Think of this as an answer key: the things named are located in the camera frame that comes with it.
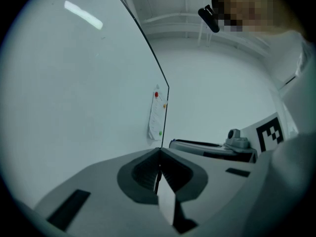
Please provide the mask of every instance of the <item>person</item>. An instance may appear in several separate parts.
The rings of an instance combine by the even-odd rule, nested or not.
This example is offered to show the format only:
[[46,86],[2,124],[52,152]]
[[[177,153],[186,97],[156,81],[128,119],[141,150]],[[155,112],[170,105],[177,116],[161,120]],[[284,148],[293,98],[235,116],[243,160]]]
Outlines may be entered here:
[[314,47],[297,14],[285,0],[212,0],[217,19],[235,31],[275,35],[296,31],[302,37],[302,53],[298,58],[299,76],[313,54]]

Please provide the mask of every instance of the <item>white ceiling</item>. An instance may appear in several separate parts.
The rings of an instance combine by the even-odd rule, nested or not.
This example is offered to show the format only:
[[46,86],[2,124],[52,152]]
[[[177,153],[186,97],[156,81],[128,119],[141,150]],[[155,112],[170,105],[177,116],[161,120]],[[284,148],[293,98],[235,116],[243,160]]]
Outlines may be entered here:
[[198,16],[201,7],[211,0],[124,0],[134,17],[137,18],[148,39],[166,37],[197,38],[197,44],[210,41],[224,42],[247,51],[259,58],[270,54],[269,42],[249,33],[233,33],[221,27],[214,34]]

